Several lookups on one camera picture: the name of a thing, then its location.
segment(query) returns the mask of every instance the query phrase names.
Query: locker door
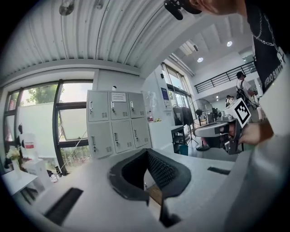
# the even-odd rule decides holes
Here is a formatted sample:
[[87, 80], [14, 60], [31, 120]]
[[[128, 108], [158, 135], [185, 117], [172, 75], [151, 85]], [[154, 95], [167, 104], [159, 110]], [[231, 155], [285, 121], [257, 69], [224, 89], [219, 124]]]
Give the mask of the locker door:
[[127, 119], [129, 118], [128, 111], [128, 96], [126, 95], [126, 101], [113, 101], [112, 93], [110, 93], [110, 111], [111, 111], [111, 119]]
[[145, 118], [132, 119], [133, 136], [135, 147], [141, 147], [148, 143], [149, 133], [147, 120]]
[[145, 117], [145, 104], [141, 93], [129, 93], [131, 118]]
[[89, 121], [109, 120], [107, 92], [89, 92], [88, 115]]
[[112, 122], [113, 139], [116, 153], [133, 148], [132, 127], [130, 121]]
[[113, 154], [110, 122], [90, 124], [88, 141], [91, 154], [95, 158]]

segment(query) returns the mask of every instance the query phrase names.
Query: balcony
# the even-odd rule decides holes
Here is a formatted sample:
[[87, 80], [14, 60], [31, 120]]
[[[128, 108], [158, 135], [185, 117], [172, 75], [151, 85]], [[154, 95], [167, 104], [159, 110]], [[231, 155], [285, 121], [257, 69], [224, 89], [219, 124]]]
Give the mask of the balcony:
[[208, 79], [204, 82], [195, 85], [198, 93], [206, 91], [211, 88], [215, 88], [216, 86], [222, 85], [224, 83], [230, 82], [232, 80], [237, 79], [237, 72], [242, 71], [244, 74], [254, 73], [256, 72], [256, 67], [254, 61], [241, 65], [239, 67], [233, 68], [227, 72], [219, 74], [211, 79]]

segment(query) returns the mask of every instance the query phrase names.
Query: man in white shirt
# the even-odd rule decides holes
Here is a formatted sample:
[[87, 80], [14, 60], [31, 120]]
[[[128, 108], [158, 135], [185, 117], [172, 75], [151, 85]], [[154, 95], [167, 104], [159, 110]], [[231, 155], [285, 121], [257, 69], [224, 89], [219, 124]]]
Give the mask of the man in white shirt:
[[246, 96], [249, 98], [251, 105], [248, 107], [251, 113], [251, 121], [258, 122], [259, 121], [259, 114], [257, 109], [257, 105], [252, 101], [252, 96], [256, 95], [254, 91], [251, 90], [251, 85], [245, 81], [245, 75], [242, 72], [237, 73], [237, 89], [242, 89]]

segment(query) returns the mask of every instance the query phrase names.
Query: desk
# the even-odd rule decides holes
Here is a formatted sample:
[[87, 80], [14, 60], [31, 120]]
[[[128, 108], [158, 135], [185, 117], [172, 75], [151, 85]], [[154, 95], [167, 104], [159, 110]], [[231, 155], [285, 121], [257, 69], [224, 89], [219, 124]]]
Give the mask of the desk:
[[184, 126], [183, 125], [179, 125], [179, 126], [172, 126], [171, 127], [171, 135], [172, 135], [172, 143], [173, 143], [173, 149], [174, 152], [178, 152], [179, 151], [179, 144], [177, 143], [179, 140], [183, 139], [183, 143], [186, 144], [185, 141], [185, 134], [184, 134]]
[[[34, 181], [37, 178], [36, 175], [32, 175], [32, 174], [29, 174], [29, 173], [23, 172], [23, 171], [20, 171], [20, 172], [21, 172], [21, 178], [18, 178], [16, 171], [8, 172], [2, 176], [3, 182], [5, 183], [5, 185], [8, 189], [8, 192], [10, 193], [11, 196], [20, 192], [29, 183], [31, 183], [32, 181]], [[30, 195], [30, 197], [32, 199], [34, 199], [31, 192], [29, 192], [27, 190], [27, 193]]]

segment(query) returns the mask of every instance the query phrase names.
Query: corrugated ceiling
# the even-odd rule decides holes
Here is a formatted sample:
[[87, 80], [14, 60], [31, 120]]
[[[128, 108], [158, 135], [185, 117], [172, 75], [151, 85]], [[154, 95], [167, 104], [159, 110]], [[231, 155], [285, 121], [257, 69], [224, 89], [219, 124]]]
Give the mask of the corrugated ceiling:
[[163, 0], [76, 0], [68, 16], [59, 14], [60, 4], [41, 1], [22, 20], [2, 54], [1, 78], [62, 59], [99, 59], [141, 68], [178, 22]]

